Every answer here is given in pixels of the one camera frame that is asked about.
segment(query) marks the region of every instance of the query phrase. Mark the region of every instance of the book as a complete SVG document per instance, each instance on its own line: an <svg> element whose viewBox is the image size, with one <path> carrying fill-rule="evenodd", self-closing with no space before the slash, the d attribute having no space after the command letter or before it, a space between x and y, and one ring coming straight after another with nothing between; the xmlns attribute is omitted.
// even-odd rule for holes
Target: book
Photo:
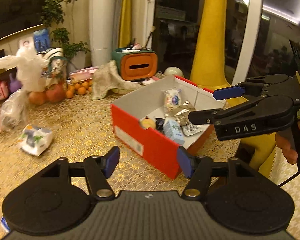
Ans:
<svg viewBox="0 0 300 240"><path fill-rule="evenodd" d="M33 33L34 47L37 52L43 52L50 48L50 37L47 29L39 30Z"/></svg>

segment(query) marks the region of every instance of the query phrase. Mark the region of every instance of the white pillar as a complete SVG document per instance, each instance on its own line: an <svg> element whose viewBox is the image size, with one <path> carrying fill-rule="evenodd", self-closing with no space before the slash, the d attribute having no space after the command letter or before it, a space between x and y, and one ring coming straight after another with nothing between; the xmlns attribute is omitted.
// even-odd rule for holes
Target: white pillar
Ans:
<svg viewBox="0 0 300 240"><path fill-rule="evenodd" d="M89 31L92 65L111 59L114 8L116 0L90 0Z"/></svg>

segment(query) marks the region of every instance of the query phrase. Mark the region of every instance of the human hand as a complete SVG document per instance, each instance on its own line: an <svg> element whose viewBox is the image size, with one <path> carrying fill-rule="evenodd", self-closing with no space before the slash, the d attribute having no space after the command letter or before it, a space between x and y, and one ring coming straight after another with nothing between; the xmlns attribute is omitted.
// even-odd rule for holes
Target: human hand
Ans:
<svg viewBox="0 0 300 240"><path fill-rule="evenodd" d="M298 159L298 153L291 149L290 142L280 136L278 133L275 134L276 145L282 150L283 156L287 159L287 162L290 164L296 164Z"/></svg>

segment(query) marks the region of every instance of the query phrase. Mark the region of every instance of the white plastic bag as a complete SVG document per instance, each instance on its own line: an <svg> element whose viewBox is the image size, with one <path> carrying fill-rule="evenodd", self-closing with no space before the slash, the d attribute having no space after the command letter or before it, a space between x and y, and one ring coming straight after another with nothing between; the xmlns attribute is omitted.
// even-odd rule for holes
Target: white plastic bag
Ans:
<svg viewBox="0 0 300 240"><path fill-rule="evenodd" d="M0 119L5 130L10 130L21 122L27 123L27 99L27 92L19 89L2 104Z"/></svg>
<svg viewBox="0 0 300 240"><path fill-rule="evenodd" d="M42 70L48 67L49 59L36 54L34 48L22 47L15 56L0 58L0 69L17 67L17 79L26 91L42 92L45 89L45 78Z"/></svg>
<svg viewBox="0 0 300 240"><path fill-rule="evenodd" d="M45 90L46 80L41 77L42 70L47 68L49 60L38 56L33 48L18 49L16 57L17 79L21 81L26 91L42 92Z"/></svg>

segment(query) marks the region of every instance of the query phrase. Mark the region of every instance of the yellow curtain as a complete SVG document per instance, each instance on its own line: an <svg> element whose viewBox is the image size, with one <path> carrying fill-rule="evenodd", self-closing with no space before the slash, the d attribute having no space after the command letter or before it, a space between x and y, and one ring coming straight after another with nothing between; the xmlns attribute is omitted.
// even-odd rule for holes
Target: yellow curtain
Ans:
<svg viewBox="0 0 300 240"><path fill-rule="evenodd" d="M131 40L131 0L122 1L119 48L127 46Z"/></svg>

